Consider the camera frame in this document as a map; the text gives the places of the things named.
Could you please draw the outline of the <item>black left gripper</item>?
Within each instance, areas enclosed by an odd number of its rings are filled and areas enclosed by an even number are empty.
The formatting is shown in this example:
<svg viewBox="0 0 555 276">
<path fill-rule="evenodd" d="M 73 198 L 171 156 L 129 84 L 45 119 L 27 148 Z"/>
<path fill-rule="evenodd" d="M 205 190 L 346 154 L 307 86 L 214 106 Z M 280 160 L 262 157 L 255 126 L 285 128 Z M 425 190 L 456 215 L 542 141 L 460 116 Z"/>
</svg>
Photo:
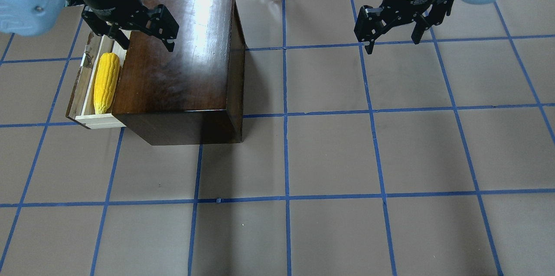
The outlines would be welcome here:
<svg viewBox="0 0 555 276">
<path fill-rule="evenodd" d="M 154 9 L 148 9 L 141 0 L 83 1 L 85 7 L 82 18 L 95 35 L 107 36 L 127 50 L 130 40 L 120 27 L 133 29 L 156 37 L 169 52 L 174 51 L 179 24 L 165 5 L 159 4 Z"/>
</svg>

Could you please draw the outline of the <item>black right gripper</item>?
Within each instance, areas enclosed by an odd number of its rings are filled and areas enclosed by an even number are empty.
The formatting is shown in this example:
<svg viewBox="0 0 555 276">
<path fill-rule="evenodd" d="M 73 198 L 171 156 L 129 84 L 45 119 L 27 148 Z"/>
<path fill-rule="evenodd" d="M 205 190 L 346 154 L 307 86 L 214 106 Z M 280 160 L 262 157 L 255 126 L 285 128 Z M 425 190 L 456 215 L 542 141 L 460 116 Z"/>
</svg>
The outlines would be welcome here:
<svg viewBox="0 0 555 276">
<path fill-rule="evenodd" d="M 371 55 L 376 40 L 387 33 L 392 22 L 415 22 L 411 39 L 420 43 L 425 31 L 432 25 L 441 25 L 446 16 L 451 15 L 454 0 L 383 0 L 381 7 L 362 6 L 353 32 L 357 41 L 364 43 L 366 53 Z"/>
</svg>

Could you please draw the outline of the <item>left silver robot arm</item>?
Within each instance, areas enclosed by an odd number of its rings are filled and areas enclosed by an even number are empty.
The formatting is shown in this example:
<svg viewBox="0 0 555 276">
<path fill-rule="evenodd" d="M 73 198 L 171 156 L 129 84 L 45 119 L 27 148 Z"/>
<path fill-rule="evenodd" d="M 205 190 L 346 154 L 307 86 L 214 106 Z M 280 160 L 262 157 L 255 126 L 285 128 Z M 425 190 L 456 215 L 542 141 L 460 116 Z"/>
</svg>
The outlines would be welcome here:
<svg viewBox="0 0 555 276">
<path fill-rule="evenodd" d="M 125 31 L 139 31 L 174 50 L 179 24 L 165 5 L 147 8 L 141 0 L 82 0 L 82 18 L 97 36 L 107 36 L 127 50 Z M 0 0 L 2 33 L 38 36 L 52 29 L 67 0 Z"/>
</svg>

